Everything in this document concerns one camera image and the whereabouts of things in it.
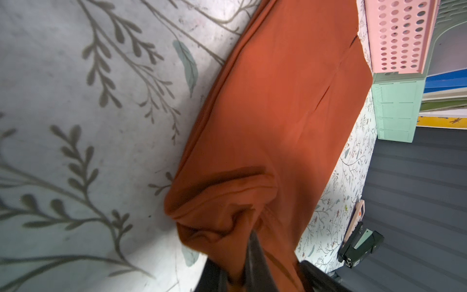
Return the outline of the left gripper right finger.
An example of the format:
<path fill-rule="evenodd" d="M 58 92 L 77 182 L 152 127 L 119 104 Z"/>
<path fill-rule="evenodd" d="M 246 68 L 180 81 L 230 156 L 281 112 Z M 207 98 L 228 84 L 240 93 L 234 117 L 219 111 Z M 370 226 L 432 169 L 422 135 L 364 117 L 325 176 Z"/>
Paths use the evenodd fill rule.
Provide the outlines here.
<path fill-rule="evenodd" d="M 306 292 L 351 292 L 310 262 L 299 264 L 300 280 Z"/>

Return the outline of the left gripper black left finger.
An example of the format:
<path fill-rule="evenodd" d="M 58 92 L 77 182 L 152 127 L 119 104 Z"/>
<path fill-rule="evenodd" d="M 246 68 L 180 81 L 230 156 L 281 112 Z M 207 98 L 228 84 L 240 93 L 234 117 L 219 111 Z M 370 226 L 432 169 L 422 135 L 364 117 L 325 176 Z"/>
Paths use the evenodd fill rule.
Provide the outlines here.
<path fill-rule="evenodd" d="M 255 231 L 249 237 L 244 275 L 247 292 L 278 292 Z"/>

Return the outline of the rust orange skirt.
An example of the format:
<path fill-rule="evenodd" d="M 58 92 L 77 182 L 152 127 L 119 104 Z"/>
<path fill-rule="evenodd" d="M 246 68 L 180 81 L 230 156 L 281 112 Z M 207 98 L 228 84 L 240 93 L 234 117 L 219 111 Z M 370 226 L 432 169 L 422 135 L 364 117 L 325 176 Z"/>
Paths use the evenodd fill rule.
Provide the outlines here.
<path fill-rule="evenodd" d="M 255 231 L 279 292 L 372 84 L 355 1 L 262 1 L 198 115 L 164 211 L 207 256 L 198 292 L 246 292 Z"/>

